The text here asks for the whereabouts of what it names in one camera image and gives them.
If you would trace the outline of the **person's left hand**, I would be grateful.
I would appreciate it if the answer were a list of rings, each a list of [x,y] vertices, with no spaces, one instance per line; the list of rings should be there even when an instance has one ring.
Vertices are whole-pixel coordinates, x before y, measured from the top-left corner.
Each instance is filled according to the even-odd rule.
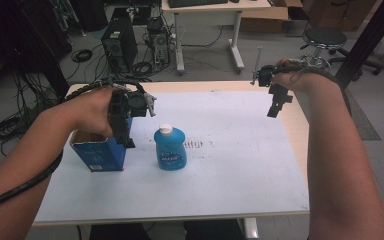
[[[67,102],[73,129],[112,137],[109,120],[109,104],[114,88],[91,90]]]

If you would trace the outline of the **black computer tower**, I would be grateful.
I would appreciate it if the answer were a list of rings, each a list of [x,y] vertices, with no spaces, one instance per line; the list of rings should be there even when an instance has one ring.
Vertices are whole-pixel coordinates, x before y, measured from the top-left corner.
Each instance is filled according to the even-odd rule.
[[[138,49],[129,18],[110,21],[101,42],[113,73],[128,73],[132,70]]]

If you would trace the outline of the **blue bottle with white cap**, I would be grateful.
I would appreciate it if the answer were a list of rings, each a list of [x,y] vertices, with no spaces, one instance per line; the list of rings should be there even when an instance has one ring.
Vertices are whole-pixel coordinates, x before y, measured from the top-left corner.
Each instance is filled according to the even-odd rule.
[[[170,124],[161,124],[154,133],[159,168],[166,171],[182,169],[187,163],[185,134]]]

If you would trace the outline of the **blue cardboard box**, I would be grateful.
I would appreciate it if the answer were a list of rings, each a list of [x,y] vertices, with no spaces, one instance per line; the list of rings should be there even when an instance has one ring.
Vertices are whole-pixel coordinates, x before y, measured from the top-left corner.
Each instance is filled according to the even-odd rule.
[[[123,170],[127,148],[114,137],[75,130],[69,144],[91,172]]]

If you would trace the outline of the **white office desk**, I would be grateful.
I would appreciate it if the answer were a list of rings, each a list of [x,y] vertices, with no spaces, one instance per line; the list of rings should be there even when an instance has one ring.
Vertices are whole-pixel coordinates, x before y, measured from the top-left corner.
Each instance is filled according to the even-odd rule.
[[[233,35],[228,40],[228,45],[235,63],[235,69],[240,73],[245,68],[237,46],[242,13],[244,11],[265,10],[270,7],[271,4],[268,0],[239,0],[238,3],[227,0],[223,4],[172,8],[169,0],[161,0],[162,12],[171,13],[174,16],[177,73],[180,75],[185,73],[181,28],[188,24],[199,27],[232,25]]]

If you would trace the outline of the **white table leg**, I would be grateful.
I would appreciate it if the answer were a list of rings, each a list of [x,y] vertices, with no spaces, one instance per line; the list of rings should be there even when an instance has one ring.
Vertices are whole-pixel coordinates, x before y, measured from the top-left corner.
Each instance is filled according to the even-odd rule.
[[[246,240],[259,240],[257,221],[255,218],[244,218],[242,220],[244,237]]]

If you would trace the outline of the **person's right hand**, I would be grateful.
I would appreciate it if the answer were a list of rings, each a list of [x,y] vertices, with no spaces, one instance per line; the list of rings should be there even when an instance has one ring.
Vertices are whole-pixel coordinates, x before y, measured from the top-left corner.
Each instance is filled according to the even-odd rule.
[[[307,95],[314,94],[321,90],[327,90],[330,87],[336,87],[336,84],[329,78],[318,73],[306,72],[305,70],[275,74],[272,82],[289,90],[298,91]]]

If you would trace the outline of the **grey open computer case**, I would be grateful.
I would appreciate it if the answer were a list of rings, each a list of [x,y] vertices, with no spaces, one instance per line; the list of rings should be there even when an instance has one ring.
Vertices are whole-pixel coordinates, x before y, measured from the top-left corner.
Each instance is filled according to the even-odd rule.
[[[168,32],[161,16],[148,19],[147,33],[154,64],[160,67],[167,65],[170,62]]]

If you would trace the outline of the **brown cardboard box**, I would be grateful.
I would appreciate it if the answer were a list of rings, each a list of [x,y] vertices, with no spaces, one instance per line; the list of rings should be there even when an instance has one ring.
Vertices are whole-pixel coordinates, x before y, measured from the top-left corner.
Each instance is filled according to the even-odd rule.
[[[292,20],[295,10],[301,10],[301,0],[268,0],[270,7],[244,11],[241,16],[242,32],[279,33],[285,23]]]

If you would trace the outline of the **black metal post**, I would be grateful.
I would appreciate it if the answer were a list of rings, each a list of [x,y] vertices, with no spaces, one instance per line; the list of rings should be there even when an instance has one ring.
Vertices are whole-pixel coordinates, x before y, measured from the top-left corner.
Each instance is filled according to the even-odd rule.
[[[346,60],[342,63],[335,77],[342,89],[353,81],[357,71],[362,67],[371,52],[384,37],[384,0],[373,14]]]

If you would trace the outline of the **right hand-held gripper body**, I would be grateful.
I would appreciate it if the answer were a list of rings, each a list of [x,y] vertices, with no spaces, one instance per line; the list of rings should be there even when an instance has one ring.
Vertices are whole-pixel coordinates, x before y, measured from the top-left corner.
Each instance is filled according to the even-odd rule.
[[[252,80],[250,84],[258,84],[259,87],[268,87],[269,93],[275,95],[276,87],[271,83],[271,79],[273,78],[272,72],[276,69],[276,67],[274,65],[262,66],[261,63],[263,58],[263,47],[258,46],[257,50],[257,59],[255,62],[254,70],[252,71]]]

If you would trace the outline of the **grey floor mat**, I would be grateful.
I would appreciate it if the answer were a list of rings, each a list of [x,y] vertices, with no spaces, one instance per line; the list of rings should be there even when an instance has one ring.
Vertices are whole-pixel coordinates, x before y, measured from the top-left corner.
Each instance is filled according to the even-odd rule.
[[[381,137],[367,118],[352,93],[349,90],[346,90],[345,93],[348,99],[352,119],[354,120],[361,139],[365,141],[380,141]]]

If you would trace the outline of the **black keyboard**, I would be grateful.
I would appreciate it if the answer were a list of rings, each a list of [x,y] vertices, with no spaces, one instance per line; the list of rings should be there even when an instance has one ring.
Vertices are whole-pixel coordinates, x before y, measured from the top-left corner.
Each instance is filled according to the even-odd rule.
[[[170,8],[198,7],[208,5],[221,5],[228,3],[229,0],[167,0]]]

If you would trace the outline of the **black round stool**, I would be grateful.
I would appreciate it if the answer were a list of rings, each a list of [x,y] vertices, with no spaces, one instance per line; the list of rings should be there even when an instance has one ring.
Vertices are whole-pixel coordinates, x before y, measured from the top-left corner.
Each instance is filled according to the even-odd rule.
[[[314,48],[314,52],[310,55],[301,55],[298,59],[323,70],[330,70],[332,63],[345,62],[350,54],[343,48],[347,37],[338,29],[308,28],[304,31],[302,38],[305,45],[301,47],[301,50],[311,46]]]

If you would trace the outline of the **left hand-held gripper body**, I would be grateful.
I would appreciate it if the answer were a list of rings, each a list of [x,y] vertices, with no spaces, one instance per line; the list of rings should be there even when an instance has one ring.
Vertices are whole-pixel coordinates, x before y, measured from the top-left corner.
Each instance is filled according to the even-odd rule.
[[[113,84],[112,90],[109,116],[114,121],[156,115],[155,101],[157,98],[146,92],[140,84],[136,86],[135,91],[121,84]]]

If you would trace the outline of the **brown wooden cabinet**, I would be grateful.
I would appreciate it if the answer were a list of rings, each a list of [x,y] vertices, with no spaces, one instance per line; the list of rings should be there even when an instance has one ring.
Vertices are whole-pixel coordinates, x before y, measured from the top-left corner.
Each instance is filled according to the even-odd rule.
[[[377,0],[303,0],[303,10],[312,27],[355,32]]]

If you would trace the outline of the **white table mat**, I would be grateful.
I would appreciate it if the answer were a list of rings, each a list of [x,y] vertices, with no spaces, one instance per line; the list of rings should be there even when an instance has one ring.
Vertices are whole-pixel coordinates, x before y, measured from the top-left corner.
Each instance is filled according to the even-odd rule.
[[[71,147],[54,172],[37,224],[152,221],[305,213],[308,193],[264,91],[160,93],[153,117],[136,118],[124,169],[92,172]],[[162,123],[186,135],[187,164],[159,168]]]

